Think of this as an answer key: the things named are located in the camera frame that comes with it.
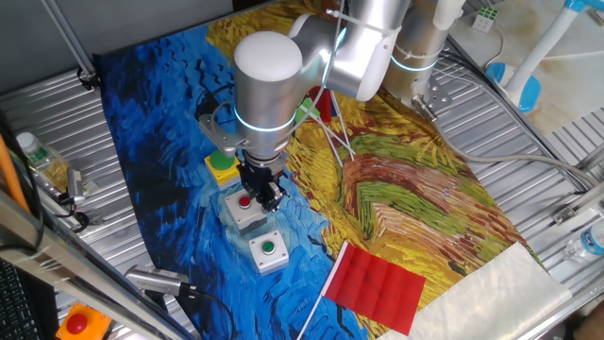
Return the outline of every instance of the white cloth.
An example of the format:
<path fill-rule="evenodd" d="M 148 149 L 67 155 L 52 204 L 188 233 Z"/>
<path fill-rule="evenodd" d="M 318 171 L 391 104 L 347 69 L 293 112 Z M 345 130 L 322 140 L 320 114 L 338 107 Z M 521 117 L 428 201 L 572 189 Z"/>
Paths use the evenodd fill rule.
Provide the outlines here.
<path fill-rule="evenodd" d="M 516 339 L 572 297 L 521 244 L 514 244 L 422 309 L 407 337 L 378 340 Z"/>

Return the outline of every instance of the red button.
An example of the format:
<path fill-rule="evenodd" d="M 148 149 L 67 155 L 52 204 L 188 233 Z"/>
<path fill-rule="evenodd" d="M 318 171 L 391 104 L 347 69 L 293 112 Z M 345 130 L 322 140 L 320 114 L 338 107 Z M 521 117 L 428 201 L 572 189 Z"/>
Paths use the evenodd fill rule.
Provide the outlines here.
<path fill-rule="evenodd" d="M 249 199 L 248 196 L 242 196 L 241 198 L 239 198 L 239 206 L 247 209 L 249 208 L 250 204 L 252 204 L 252 201 Z"/>
<path fill-rule="evenodd" d="M 67 320 L 67 331 L 71 334 L 80 334 L 86 330 L 88 319 L 82 314 L 74 314 Z"/>

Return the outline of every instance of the water bottle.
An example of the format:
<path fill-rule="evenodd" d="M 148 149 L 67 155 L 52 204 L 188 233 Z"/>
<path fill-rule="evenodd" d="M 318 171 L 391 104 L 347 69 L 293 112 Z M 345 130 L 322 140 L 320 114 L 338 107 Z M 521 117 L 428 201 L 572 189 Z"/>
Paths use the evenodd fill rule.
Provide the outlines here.
<path fill-rule="evenodd" d="M 29 132 L 17 136 L 19 146 L 29 159 L 37 174 L 62 193 L 67 191 L 67 169 L 69 163 L 52 147 L 46 146 Z"/>
<path fill-rule="evenodd" d="M 565 258 L 585 264 L 604 256 L 604 222 L 599 222 L 580 235 L 574 236 L 566 245 Z"/>

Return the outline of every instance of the white wall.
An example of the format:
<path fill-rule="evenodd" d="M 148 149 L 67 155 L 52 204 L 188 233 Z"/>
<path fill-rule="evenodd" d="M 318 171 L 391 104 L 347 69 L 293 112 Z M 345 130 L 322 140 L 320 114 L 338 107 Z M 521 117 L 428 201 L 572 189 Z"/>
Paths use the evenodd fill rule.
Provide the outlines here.
<path fill-rule="evenodd" d="M 141 43 L 232 12 L 231 0 L 57 0 L 89 54 Z M 0 0 L 0 93 L 75 69 L 40 0 Z"/>

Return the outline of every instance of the flag pole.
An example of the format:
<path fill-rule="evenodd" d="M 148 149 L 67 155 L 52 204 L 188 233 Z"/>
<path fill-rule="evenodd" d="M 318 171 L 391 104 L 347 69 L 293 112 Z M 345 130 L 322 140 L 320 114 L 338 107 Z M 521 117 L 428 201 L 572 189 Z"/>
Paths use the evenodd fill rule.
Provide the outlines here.
<path fill-rule="evenodd" d="M 304 335 L 304 331 L 309 326 L 310 320 L 312 319 L 312 315 L 314 314 L 314 311 L 316 311 L 317 306 L 319 305 L 319 301 L 321 301 L 322 297 L 323 296 L 319 294 L 319 297 L 317 298 L 316 302 L 314 302 L 314 306 L 312 306 L 312 310 L 310 310 L 309 317 L 307 317 L 306 322 L 304 322 L 304 326 L 302 326 L 302 330 L 300 330 L 300 333 L 298 334 L 298 337 L 295 338 L 295 340 L 300 340 L 302 338 L 302 335 Z"/>
<path fill-rule="evenodd" d="M 309 326 L 310 320 L 312 319 L 312 315 L 314 315 L 314 311 L 316 311 L 317 306 L 319 306 L 319 302 L 321 301 L 321 298 L 327 292 L 327 289 L 328 289 L 329 285 L 331 284 L 333 277 L 336 275 L 336 271 L 338 271 L 338 267 L 340 266 L 340 262 L 342 261 L 342 257 L 344 256 L 344 253 L 346 252 L 347 247 L 348 247 L 348 242 L 344 241 L 344 244 L 342 245 L 342 248 L 340 249 L 340 254 L 338 254 L 338 258 L 336 259 L 336 263 L 333 265 L 333 268 L 331 268 L 331 272 L 329 272 L 327 281 L 323 285 L 323 289 L 321 289 L 321 293 L 319 294 L 319 297 L 314 302 L 314 306 L 312 306 L 312 309 L 310 310 L 309 317 L 307 317 L 306 322 L 304 322 L 304 326 L 302 326 L 302 330 L 300 330 L 300 333 L 295 338 L 295 340 L 300 340 L 302 338 L 302 335 L 304 335 L 304 331 Z"/>

